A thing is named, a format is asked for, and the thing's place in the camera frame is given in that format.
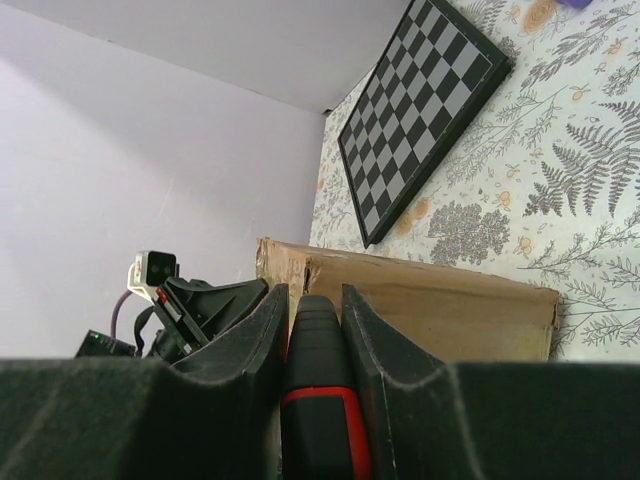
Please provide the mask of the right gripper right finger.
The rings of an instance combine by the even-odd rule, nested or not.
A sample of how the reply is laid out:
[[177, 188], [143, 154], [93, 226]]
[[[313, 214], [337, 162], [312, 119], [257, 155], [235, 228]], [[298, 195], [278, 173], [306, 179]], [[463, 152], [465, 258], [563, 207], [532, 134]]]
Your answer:
[[351, 285], [342, 327], [377, 479], [635, 479], [639, 368], [443, 362]]

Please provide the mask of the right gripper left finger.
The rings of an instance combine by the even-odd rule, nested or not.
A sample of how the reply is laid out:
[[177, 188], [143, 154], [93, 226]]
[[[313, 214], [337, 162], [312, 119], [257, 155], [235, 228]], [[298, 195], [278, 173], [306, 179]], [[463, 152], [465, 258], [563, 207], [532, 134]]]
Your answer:
[[273, 479], [289, 292], [176, 364], [1, 364], [5, 479]]

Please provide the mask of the brown taped cardboard box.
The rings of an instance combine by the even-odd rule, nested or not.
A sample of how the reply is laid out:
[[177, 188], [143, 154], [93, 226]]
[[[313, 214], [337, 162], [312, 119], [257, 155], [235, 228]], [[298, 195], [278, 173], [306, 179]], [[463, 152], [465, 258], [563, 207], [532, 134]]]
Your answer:
[[256, 275], [336, 307], [354, 286], [373, 310], [444, 361], [541, 361], [558, 325], [557, 291], [454, 267], [259, 239]]

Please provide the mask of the red black utility knife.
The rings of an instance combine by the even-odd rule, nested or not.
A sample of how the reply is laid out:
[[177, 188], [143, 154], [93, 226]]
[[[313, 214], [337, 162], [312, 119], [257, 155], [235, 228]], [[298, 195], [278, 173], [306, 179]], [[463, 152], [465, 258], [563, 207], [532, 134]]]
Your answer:
[[300, 298], [280, 403], [285, 479], [371, 479], [373, 465], [350, 354], [330, 299]]

